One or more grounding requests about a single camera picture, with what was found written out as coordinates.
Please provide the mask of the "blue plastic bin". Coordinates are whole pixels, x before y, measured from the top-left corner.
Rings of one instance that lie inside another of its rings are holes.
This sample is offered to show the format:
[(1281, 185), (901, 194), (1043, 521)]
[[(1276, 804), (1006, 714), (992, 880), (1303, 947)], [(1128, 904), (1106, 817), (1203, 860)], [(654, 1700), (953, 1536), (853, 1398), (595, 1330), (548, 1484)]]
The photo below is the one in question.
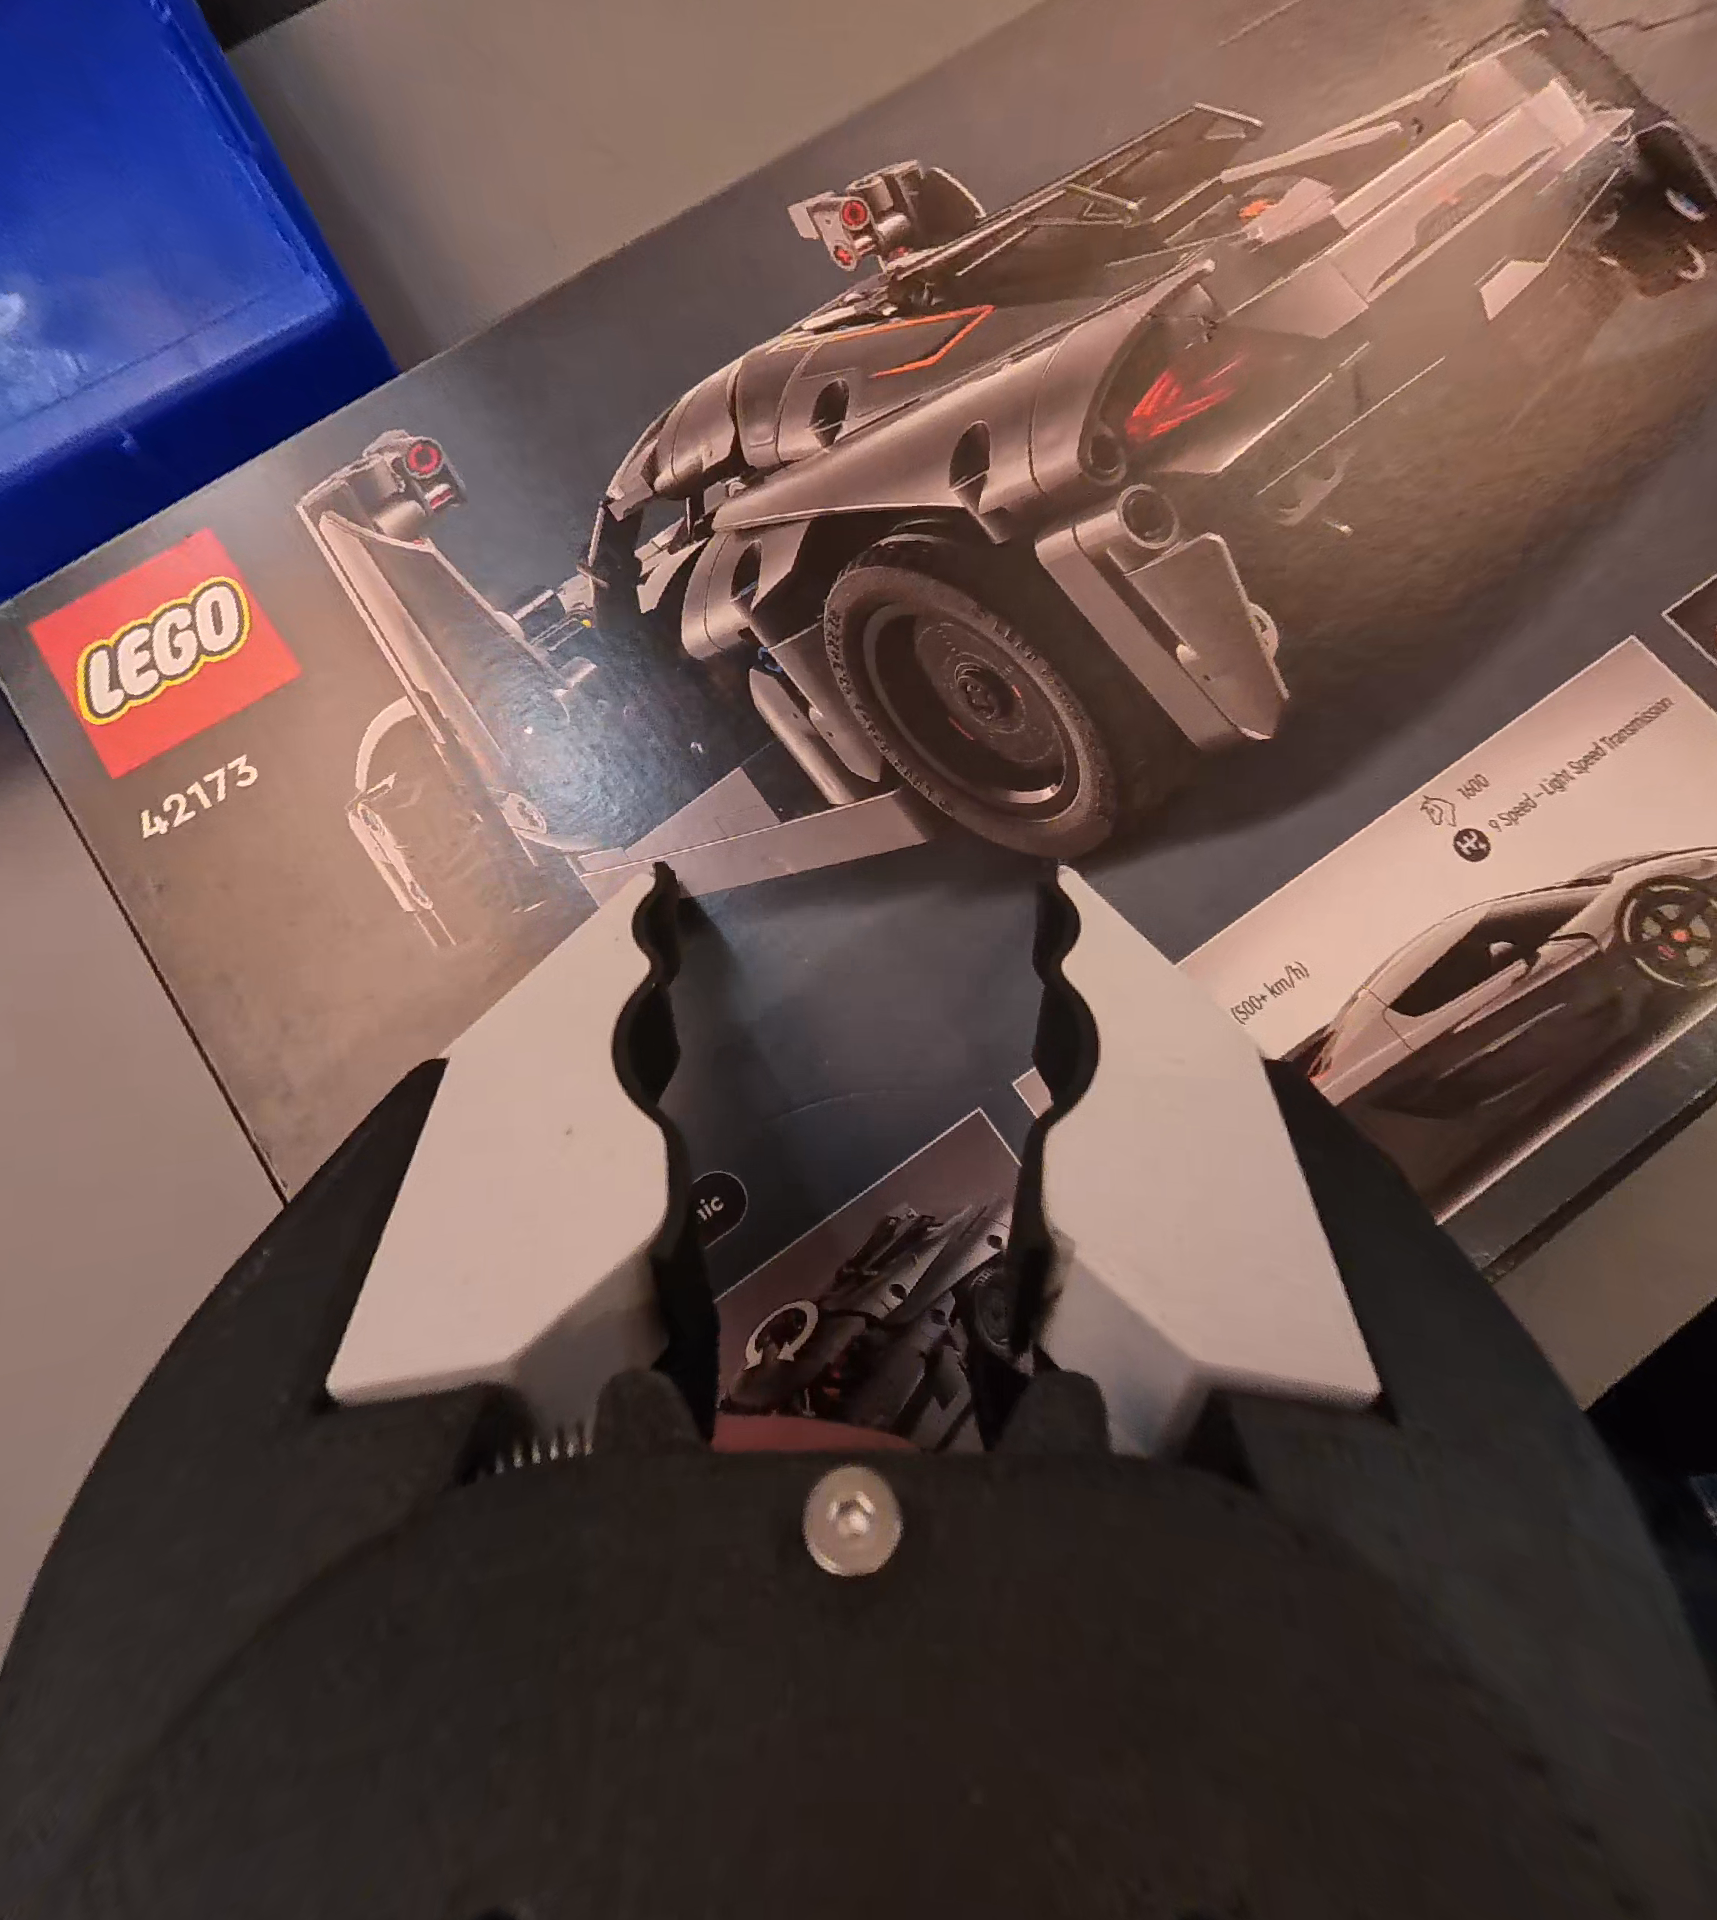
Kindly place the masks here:
[(388, 375), (199, 5), (0, 2), (0, 604)]

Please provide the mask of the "dark lego set box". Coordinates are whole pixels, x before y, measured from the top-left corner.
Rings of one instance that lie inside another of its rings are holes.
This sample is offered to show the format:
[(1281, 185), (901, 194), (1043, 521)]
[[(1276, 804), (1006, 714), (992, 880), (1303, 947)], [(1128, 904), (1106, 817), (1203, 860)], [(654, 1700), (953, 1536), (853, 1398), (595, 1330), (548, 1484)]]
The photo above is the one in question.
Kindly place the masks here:
[(1047, 5), (0, 609), (291, 1197), (654, 867), (721, 1407), (1009, 1356), (1058, 865), (1498, 1276), (1717, 1100), (1717, 5)]

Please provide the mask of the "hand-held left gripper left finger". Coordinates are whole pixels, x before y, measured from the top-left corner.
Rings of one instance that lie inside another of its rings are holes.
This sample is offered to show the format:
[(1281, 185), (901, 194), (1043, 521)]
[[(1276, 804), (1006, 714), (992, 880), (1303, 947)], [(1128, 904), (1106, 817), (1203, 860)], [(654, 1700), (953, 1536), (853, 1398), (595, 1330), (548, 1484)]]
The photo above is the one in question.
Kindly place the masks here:
[(675, 1125), (678, 876), (622, 882), (443, 1055), (326, 1391), (391, 1401), (510, 1391), (542, 1433), (587, 1427), (657, 1368), (708, 1433), (719, 1311)]

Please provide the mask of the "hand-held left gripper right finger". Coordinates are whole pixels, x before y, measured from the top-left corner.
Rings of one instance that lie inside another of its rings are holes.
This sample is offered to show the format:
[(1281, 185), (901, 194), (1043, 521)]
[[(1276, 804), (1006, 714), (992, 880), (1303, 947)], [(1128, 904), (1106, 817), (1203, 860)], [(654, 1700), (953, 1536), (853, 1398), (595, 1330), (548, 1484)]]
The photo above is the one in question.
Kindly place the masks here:
[(1183, 1443), (1214, 1391), (1375, 1401), (1253, 1042), (1068, 865), (1039, 886), (1032, 966), (1013, 1349), (1088, 1378), (1114, 1444)]

